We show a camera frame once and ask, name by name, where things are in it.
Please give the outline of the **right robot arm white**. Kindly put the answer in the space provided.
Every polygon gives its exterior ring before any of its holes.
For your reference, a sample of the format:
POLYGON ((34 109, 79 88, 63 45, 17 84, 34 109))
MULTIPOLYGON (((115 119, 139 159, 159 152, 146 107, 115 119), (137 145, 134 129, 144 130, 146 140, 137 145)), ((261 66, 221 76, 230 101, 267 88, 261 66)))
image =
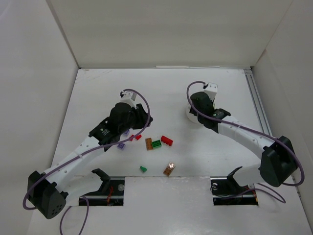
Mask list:
POLYGON ((288 138, 281 136, 277 141, 270 137, 248 131, 245 126, 224 109, 215 109, 213 101, 205 92, 197 92, 190 97, 193 107, 200 113, 198 122, 217 134, 229 137, 255 154, 260 162, 248 167, 238 167, 228 178, 243 187, 265 182, 273 187, 281 186, 297 169, 293 148, 288 138))

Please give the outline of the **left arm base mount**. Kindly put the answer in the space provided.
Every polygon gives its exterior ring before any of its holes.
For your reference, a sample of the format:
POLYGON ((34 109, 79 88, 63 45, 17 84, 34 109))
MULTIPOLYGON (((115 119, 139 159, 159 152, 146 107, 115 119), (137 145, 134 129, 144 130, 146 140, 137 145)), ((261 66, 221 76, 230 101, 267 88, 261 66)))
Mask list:
POLYGON ((125 177, 111 178, 106 186, 85 194, 90 206, 114 207, 124 205, 125 177))

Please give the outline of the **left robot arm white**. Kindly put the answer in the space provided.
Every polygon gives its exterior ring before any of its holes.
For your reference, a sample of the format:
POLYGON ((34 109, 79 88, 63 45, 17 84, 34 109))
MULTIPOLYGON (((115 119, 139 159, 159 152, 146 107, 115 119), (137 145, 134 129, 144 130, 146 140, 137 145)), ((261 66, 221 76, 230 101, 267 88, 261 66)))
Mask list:
POLYGON ((72 153, 44 172, 34 171, 29 175, 23 208, 30 209, 26 205, 29 201, 34 210, 41 212, 46 219, 52 219, 73 198, 99 189, 110 180, 102 170, 94 169, 84 177, 85 185, 74 180, 74 176, 112 146, 122 143, 123 133, 130 129, 142 133, 152 121, 150 109, 145 110, 141 104, 115 104, 110 115, 93 128, 72 153))

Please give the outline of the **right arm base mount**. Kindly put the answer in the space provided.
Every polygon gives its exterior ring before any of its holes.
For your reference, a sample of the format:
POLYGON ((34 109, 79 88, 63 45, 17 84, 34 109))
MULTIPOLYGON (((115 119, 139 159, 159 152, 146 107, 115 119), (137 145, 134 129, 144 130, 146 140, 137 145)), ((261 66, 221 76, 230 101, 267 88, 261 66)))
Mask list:
POLYGON ((210 177, 210 191, 214 206, 259 205, 255 191, 249 191, 248 185, 239 186, 233 178, 237 170, 238 168, 227 176, 210 177))

